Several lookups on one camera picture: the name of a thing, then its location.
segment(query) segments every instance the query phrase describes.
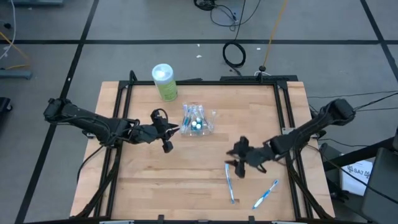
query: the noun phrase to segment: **wooden tabletop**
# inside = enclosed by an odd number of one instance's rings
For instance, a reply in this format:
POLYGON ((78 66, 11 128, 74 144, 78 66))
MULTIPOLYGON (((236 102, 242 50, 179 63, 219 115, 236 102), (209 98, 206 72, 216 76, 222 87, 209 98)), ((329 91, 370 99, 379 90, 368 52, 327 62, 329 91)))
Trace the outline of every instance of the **wooden tabletop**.
MULTIPOLYGON (((118 82, 104 82, 96 113, 112 117, 118 82)), ((289 82, 289 95, 295 124, 310 119, 307 97, 302 82, 289 82)), ((124 99, 120 112, 123 111, 124 99)), ((114 199, 112 219, 155 220, 165 215, 167 220, 294 220, 292 197, 287 169, 266 162, 267 174, 246 166, 246 177, 239 179, 230 170, 236 199, 231 204, 224 171, 225 152, 232 149, 240 136, 246 136, 251 146, 261 146, 265 140, 279 135, 279 120, 272 86, 178 86, 178 98, 163 102, 155 86, 134 86, 128 118, 150 124, 150 113, 163 108, 170 123, 180 124, 182 104, 202 104, 206 110, 216 110, 215 132, 209 136, 183 137, 176 133, 171 141, 174 149, 165 154, 162 142, 123 144, 121 165, 114 199), (260 207, 252 210, 256 200, 272 185, 279 184, 260 207)), ((287 114, 284 107, 285 122, 287 114)), ((95 139, 88 140, 85 157, 98 148, 95 139)), ((308 189, 327 213, 334 216, 322 160, 317 151, 306 147, 302 151, 308 189)), ((98 189, 104 151, 83 168, 77 185, 71 215, 76 215, 98 189)), ((305 217, 302 194, 297 188, 301 214, 305 217)), ((104 195, 103 205, 108 200, 104 195)))

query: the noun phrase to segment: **clear plastic bag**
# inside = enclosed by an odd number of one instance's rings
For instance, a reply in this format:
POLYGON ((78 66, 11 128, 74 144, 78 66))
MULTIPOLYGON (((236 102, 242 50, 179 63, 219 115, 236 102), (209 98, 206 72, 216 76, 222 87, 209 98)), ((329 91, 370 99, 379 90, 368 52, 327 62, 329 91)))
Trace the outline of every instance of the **clear plastic bag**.
POLYGON ((184 117, 180 133, 183 136, 203 136, 214 131, 216 111, 206 113, 202 105, 183 104, 184 117))

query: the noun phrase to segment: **cable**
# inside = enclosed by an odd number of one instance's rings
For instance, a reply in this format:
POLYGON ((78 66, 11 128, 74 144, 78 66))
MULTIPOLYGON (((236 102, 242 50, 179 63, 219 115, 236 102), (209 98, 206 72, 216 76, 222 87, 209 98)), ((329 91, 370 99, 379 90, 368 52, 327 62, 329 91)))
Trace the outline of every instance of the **cable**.
POLYGON ((77 172, 77 178, 76 178, 76 183, 79 182, 79 177, 80 177, 80 172, 81 169, 83 168, 83 166, 95 155, 97 154, 104 146, 99 147, 96 151, 94 151, 91 155, 89 155, 84 161, 83 163, 80 165, 79 170, 77 172))
POLYGON ((378 195, 380 195, 380 196, 382 196, 382 197, 384 197, 384 198, 390 200, 391 202, 394 202, 394 203, 398 204, 398 201, 397 201, 397 200, 394 200, 393 198, 390 198, 390 197, 388 197, 387 195, 381 193, 380 191, 378 191, 378 190, 372 188, 372 187, 369 186, 367 183, 363 182, 362 180, 359 180, 358 178, 356 178, 355 176, 353 176, 353 175, 350 174, 349 172, 345 171, 344 169, 342 169, 341 167, 339 167, 338 165, 336 165, 334 162, 330 161, 330 160, 324 155, 324 153, 322 152, 322 150, 318 150, 317 148, 315 148, 315 147, 313 147, 313 146, 311 146, 311 147, 312 147, 313 149, 316 149, 316 150, 321 154, 321 156, 326 160, 326 162, 330 163, 332 166, 334 166, 334 167, 336 167, 337 169, 343 171, 344 173, 346 173, 347 175, 349 175, 350 177, 352 177, 354 180, 358 181, 359 183, 365 185, 367 188, 369 188, 369 190, 372 190, 374 193, 376 193, 376 194, 378 194, 378 195))
POLYGON ((361 108, 364 108, 365 106, 369 106, 369 105, 375 104, 375 103, 377 103, 377 102, 380 102, 380 101, 382 101, 382 100, 385 100, 385 99, 387 99, 388 97, 392 97, 392 96, 394 96, 394 95, 398 95, 398 93, 394 93, 394 94, 391 94, 391 95, 382 97, 382 98, 380 98, 380 99, 378 99, 378 100, 374 100, 374 101, 372 101, 372 102, 370 102, 370 103, 366 103, 365 105, 362 105, 362 106, 357 106, 357 107, 354 108, 354 111, 357 111, 357 110, 359 110, 359 109, 361 109, 361 108))
POLYGON ((264 67, 266 66, 266 62, 267 62, 267 59, 268 59, 268 54, 269 54, 269 51, 270 51, 270 49, 271 49, 271 42, 272 42, 272 40, 273 40, 273 38, 274 38, 274 35, 275 35, 275 32, 276 32, 276 28, 277 28, 278 25, 279 25, 280 19, 282 18, 282 14, 283 14, 284 11, 285 11, 286 4, 287 4, 287 0, 284 0, 284 4, 282 5, 282 9, 280 10, 279 15, 278 15, 278 19, 276 20, 275 25, 274 25, 274 28, 272 29, 271 37, 269 38, 269 41, 268 41, 268 47, 267 47, 267 52, 266 52, 266 58, 264 59, 264 63, 262 64, 264 67))
POLYGON ((29 67, 30 66, 29 65, 30 64, 29 57, 21 49, 19 49, 17 46, 15 46, 2 32, 0 32, 0 35, 3 37, 4 40, 6 40, 10 44, 10 46, 14 47, 27 60, 27 63, 24 65, 14 65, 11 67, 7 67, 6 70, 13 69, 13 68, 29 67))
POLYGON ((345 96, 363 96, 363 95, 372 95, 378 93, 396 93, 398 90, 392 91, 378 91, 372 93, 358 93, 358 94, 348 94, 348 95, 337 95, 337 96, 308 96, 307 98, 316 98, 316 99, 327 99, 327 98, 337 98, 337 97, 345 97, 345 96))
POLYGON ((334 139, 318 139, 318 141, 333 141, 337 144, 341 144, 342 146, 348 146, 348 147, 368 147, 367 145, 349 145, 349 144, 338 142, 334 139))
POLYGON ((0 32, 0 35, 3 37, 4 40, 6 40, 12 47, 14 47, 26 60, 29 60, 29 56, 27 56, 21 49, 19 49, 17 46, 15 46, 11 40, 9 40, 2 32, 0 32))
MULTIPOLYGON (((244 7, 245 7, 245 5, 246 5, 246 0, 243 1, 243 7, 242 7, 241 18, 243 17, 243 12, 244 12, 244 7)), ((244 65, 244 63, 246 62, 246 51, 244 50, 244 48, 243 48, 240 44, 236 43, 236 39, 238 38, 239 30, 240 30, 240 28, 241 28, 241 23, 242 23, 242 21, 240 20, 240 21, 239 21, 239 25, 238 25, 238 31, 236 31, 235 39, 232 40, 232 41, 230 41, 230 42, 227 42, 226 44, 224 44, 224 47, 223 47, 223 58, 224 58, 225 63, 226 63, 228 66, 230 66, 233 70, 235 70, 235 72, 236 72, 239 76, 242 76, 242 74, 241 74, 241 72, 238 71, 236 68, 241 68, 241 67, 244 65), (232 44, 232 45, 235 45, 235 46, 242 52, 243 58, 242 58, 242 61, 239 62, 239 63, 232 63, 232 62, 230 62, 230 61, 226 58, 225 50, 226 50, 226 48, 227 48, 229 45, 231 45, 231 44, 232 44)))
MULTIPOLYGON (((293 156, 294 156, 294 157, 293 157, 292 160, 291 160, 291 163, 292 163, 292 164, 293 164, 293 162, 297 159, 297 156, 295 156, 295 154, 293 154, 293 156)), ((282 165, 282 166, 286 166, 286 163, 279 162, 278 160, 275 160, 275 162, 278 163, 278 164, 280 164, 280 165, 282 165)))
MULTIPOLYGON (((253 12, 252 12, 252 14, 249 16, 249 18, 247 18, 244 22, 242 22, 241 25, 247 23, 247 22, 252 18, 252 16, 254 15, 254 13, 256 13, 257 9, 259 8, 260 2, 261 2, 261 0, 259 0, 259 2, 257 3, 256 8, 253 10, 253 12)), ((219 8, 218 8, 219 6, 227 8, 227 10, 228 10, 228 11, 231 13, 231 15, 232 15, 232 16, 229 16, 229 15, 227 14, 227 16, 228 16, 231 20, 233 20, 233 23, 232 23, 231 25, 227 25, 227 24, 219 24, 219 23, 215 22, 214 19, 213 19, 213 10, 210 11, 210 19, 211 19, 211 21, 212 21, 214 24, 218 25, 218 26, 229 27, 230 30, 231 30, 231 27, 236 27, 236 26, 238 26, 239 24, 236 24, 236 17, 235 17, 234 14, 232 13, 232 11, 231 11, 228 7, 226 7, 226 6, 224 6, 224 5, 218 5, 218 4, 215 4, 215 9, 219 9, 219 8)))
POLYGON ((311 109, 313 109, 315 112, 318 112, 311 104, 308 104, 310 107, 311 107, 311 109))
POLYGON ((198 3, 198 0, 193 0, 196 7, 204 11, 211 11, 215 8, 215 0, 203 0, 198 3))
POLYGON ((396 109, 398 109, 398 107, 396 107, 396 108, 378 108, 378 109, 357 110, 356 112, 362 112, 362 111, 377 111, 377 110, 396 110, 396 109))
POLYGON ((166 122, 167 123, 169 122, 169 116, 166 113, 166 110, 163 110, 162 108, 159 108, 159 109, 156 109, 155 111, 162 111, 164 113, 164 116, 166 117, 166 122))
POLYGON ((11 46, 14 44, 15 41, 15 36, 17 34, 17 22, 16 22, 16 15, 15 15, 15 5, 14 5, 14 0, 10 0, 11 5, 12 5, 12 15, 14 18, 14 35, 12 36, 12 42, 10 44, 10 46, 7 48, 6 51, 4 51, 4 53, 0 56, 0 60, 8 53, 8 51, 10 50, 11 46))

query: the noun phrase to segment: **toothbrush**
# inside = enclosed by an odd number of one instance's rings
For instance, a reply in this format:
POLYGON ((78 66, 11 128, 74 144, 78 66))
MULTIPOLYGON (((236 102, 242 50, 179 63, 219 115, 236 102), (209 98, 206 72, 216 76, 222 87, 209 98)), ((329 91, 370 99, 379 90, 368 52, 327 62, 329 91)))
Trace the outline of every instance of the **toothbrush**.
POLYGON ((229 193, 231 194, 231 203, 235 203, 234 193, 232 192, 231 179, 229 178, 229 165, 225 164, 226 181, 228 182, 229 193))
POLYGON ((205 124, 207 124, 207 126, 209 126, 209 128, 210 128, 210 124, 209 124, 209 122, 207 122, 207 119, 206 119, 206 116, 205 116, 205 109, 203 108, 202 105, 199 106, 199 113, 200 113, 201 119, 202 119, 202 120, 205 122, 205 124))
POLYGON ((272 184, 271 188, 270 188, 269 190, 267 190, 267 191, 261 196, 261 198, 260 198, 259 200, 257 200, 257 202, 253 205, 253 208, 252 208, 252 209, 256 209, 256 208, 261 204, 261 202, 262 202, 264 199, 266 199, 266 197, 268 197, 268 195, 271 193, 272 189, 273 189, 278 183, 279 183, 279 180, 276 179, 276 180, 274 181, 274 184, 272 184))
POLYGON ((187 127, 189 126, 189 122, 190 122, 190 113, 192 110, 191 106, 187 106, 187 105, 183 105, 183 110, 185 111, 184 114, 184 119, 182 121, 182 133, 185 133, 185 131, 187 130, 187 127))

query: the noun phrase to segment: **black metal frame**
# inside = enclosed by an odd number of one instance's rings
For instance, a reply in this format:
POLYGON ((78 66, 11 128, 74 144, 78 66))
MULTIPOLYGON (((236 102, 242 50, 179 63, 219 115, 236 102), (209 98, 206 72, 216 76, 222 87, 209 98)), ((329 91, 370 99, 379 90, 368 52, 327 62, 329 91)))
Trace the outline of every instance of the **black metal frame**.
MULTIPOLYGON (((280 102, 280 95, 279 95, 279 90, 282 90, 284 94, 284 100, 286 104, 286 110, 287 110, 287 116, 289 120, 289 124, 291 128, 294 128, 295 122, 294 122, 294 116, 293 116, 293 111, 292 111, 292 106, 290 104, 290 96, 289 96, 289 90, 287 87, 287 82, 295 82, 297 80, 297 76, 295 75, 286 75, 286 76, 272 76, 272 77, 262 77, 259 75, 258 77, 221 77, 220 81, 202 81, 201 79, 193 79, 193 80, 185 80, 185 81, 177 81, 177 85, 266 85, 266 86, 273 86, 274 88, 274 94, 275 94, 275 104, 277 108, 277 114, 278 114, 278 119, 279 119, 279 124, 280 124, 280 132, 282 133, 282 129, 285 127, 285 120, 284 120, 284 114, 282 110, 282 104, 280 102)), ((118 85, 118 92, 116 94, 116 101, 115 101, 115 106, 114 106, 114 111, 113 111, 113 117, 117 117, 119 113, 119 108, 121 106, 121 97, 123 94, 123 91, 125 88, 127 88, 127 93, 126 93, 126 99, 124 102, 124 108, 123 108, 123 118, 127 118, 127 114, 129 111, 129 105, 130 105, 130 100, 131 100, 131 94, 132 94, 132 88, 134 85, 154 85, 154 82, 152 81, 137 81, 136 76, 134 75, 133 72, 130 73, 130 80, 128 81, 119 81, 118 85)), ((117 171, 116 174, 114 175, 113 180, 110 183, 110 190, 109 190, 109 197, 108 197, 108 202, 106 205, 106 213, 105 216, 100 216, 100 210, 101 210, 101 205, 102 205, 102 198, 98 201, 98 203, 95 206, 93 217, 86 217, 86 218, 71 218, 68 220, 52 220, 52 221, 46 221, 46 222, 35 222, 36 224, 69 224, 69 223, 74 223, 74 224, 98 224, 99 222, 103 221, 111 221, 111 215, 112 215, 112 209, 113 209, 113 202, 114 202, 114 195, 115 195, 115 190, 116 190, 116 184, 117 184, 117 179, 118 179, 118 170, 119 170, 119 161, 121 158, 121 153, 122 153, 122 148, 123 148, 123 143, 120 142, 119 144, 115 145, 115 150, 116 150, 116 155, 115 155, 115 161, 114 163, 117 164, 117 171)), ((106 154, 104 158, 104 164, 103 164, 103 171, 101 173, 101 178, 100 178, 100 185, 104 182, 105 177, 107 176, 109 165, 111 162, 111 154, 112 150, 110 148, 106 149, 106 154)), ((296 163, 298 167, 298 172, 300 175, 301 181, 307 186, 306 180, 305 180, 305 171, 303 168, 303 162, 300 153, 295 153, 294 154, 296 157, 296 163)), ((293 166, 292 158, 290 157, 290 154, 287 155, 286 157, 286 164, 290 164, 290 166, 293 166)), ((306 215, 307 217, 301 217, 300 213, 300 204, 299 204, 299 198, 297 196, 297 190, 295 186, 295 182, 293 181, 293 178, 291 177, 290 172, 288 172, 289 175, 289 184, 290 184, 290 193, 292 194, 292 204, 294 208, 294 215, 295 215, 295 221, 296 222, 304 222, 304 223, 339 223, 339 224, 359 224, 355 222, 346 222, 346 221, 340 221, 340 220, 324 220, 324 219, 314 219, 313 214, 312 214, 312 208, 311 205, 309 204, 308 200, 303 197, 304 203, 305 203, 305 210, 306 210, 306 215)), ((191 223, 249 223, 249 224, 255 224, 255 223, 272 223, 272 221, 255 221, 253 216, 248 216, 248 220, 242 220, 242 221, 212 221, 212 220, 165 220, 164 215, 159 215, 157 220, 134 220, 130 223, 180 223, 180 224, 191 224, 191 223)))

